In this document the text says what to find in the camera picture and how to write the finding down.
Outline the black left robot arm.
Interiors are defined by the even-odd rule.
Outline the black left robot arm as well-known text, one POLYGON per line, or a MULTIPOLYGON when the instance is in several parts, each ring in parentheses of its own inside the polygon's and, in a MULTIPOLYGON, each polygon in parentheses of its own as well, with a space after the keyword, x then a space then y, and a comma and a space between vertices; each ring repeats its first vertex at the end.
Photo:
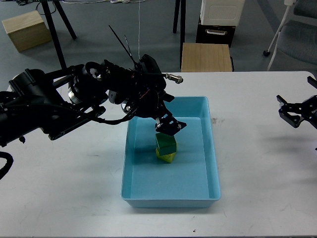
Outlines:
POLYGON ((183 81, 162 73, 149 55, 133 69, 107 60, 50 73, 26 69, 0 94, 0 144, 25 142, 24 136, 38 128, 56 140, 90 121, 117 125, 134 117, 152 118, 157 132, 173 136, 186 123, 165 106, 173 100, 165 91, 167 80, 183 81))

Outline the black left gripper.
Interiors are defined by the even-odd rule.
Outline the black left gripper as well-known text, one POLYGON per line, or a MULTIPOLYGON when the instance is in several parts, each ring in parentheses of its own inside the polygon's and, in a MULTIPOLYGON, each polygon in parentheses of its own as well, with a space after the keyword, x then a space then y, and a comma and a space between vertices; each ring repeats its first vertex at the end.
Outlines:
POLYGON ((187 126, 178 121, 166 108, 165 102, 172 102, 174 96, 166 93, 166 80, 175 80, 173 74, 133 74, 128 81, 112 86, 108 92, 111 103, 121 105, 126 115, 121 119, 109 121, 119 124, 133 117, 153 118, 156 132, 175 135, 187 126))

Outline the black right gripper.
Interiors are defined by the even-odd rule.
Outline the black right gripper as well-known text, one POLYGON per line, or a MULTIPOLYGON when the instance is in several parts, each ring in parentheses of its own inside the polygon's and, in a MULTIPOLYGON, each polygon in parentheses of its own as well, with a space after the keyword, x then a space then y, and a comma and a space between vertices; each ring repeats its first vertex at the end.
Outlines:
MULTIPOLYGON (((312 76, 307 77, 307 82, 317 89, 317 80, 312 76)), ((298 128, 302 121, 309 122, 317 128, 317 96, 314 95, 302 103, 288 103, 280 95, 276 96, 279 102, 279 116, 292 127, 298 128)))

